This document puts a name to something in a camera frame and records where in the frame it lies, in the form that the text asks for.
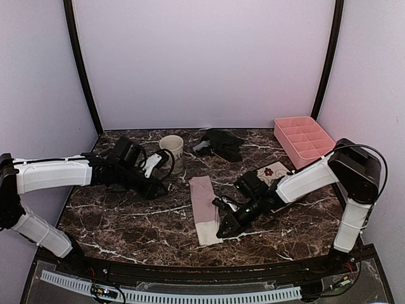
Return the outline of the pink and white underwear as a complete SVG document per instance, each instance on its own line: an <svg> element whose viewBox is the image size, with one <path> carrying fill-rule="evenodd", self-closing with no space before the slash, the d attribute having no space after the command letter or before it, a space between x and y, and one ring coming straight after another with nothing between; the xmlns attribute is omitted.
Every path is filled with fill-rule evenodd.
<svg viewBox="0 0 405 304"><path fill-rule="evenodd" d="M199 244L209 246L222 243L216 233L220 226L218 207L212 204L216 195L208 175L189 181L190 199Z"/></svg>

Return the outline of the black striped underwear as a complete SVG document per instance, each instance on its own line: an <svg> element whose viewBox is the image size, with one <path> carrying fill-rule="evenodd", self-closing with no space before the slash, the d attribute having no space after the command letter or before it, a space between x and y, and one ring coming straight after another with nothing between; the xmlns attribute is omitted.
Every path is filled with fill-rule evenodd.
<svg viewBox="0 0 405 304"><path fill-rule="evenodd" d="M244 140L218 129L208 129L193 151L199 156L218 156L230 163L242 161L240 147Z"/></svg>

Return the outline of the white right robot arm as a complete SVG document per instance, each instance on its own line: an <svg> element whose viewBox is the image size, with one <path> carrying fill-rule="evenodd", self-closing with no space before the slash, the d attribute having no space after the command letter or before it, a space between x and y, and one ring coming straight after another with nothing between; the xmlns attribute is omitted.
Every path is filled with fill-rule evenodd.
<svg viewBox="0 0 405 304"><path fill-rule="evenodd" d="M213 200L214 205L227 212L216 237L234 236L264 213L278 211L325 186L341 184L347 194L346 207L333 242L334 252L323 260L327 274L338 274L347 265L346 254L365 229L387 177L388 165L381 152L342 138L326 155L269 184L258 177L256 170L238 178L234 186L248 201L235 206L227 199Z"/></svg>

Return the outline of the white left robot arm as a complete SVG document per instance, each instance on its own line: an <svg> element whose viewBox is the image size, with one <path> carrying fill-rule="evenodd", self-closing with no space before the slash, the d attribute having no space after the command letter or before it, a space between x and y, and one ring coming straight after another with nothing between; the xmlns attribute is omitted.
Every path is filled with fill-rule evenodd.
<svg viewBox="0 0 405 304"><path fill-rule="evenodd" d="M11 229L37 246L64 260L76 276L89 271L80 245L32 210L24 207L20 196L33 191L65 186L118 186L133 190L146 200L168 193L163 180L153 177L154 170L166 165L173 155L159 150L137 161L137 155L107 151L83 153L68 158L43 160L14 159L1 155L1 229Z"/></svg>

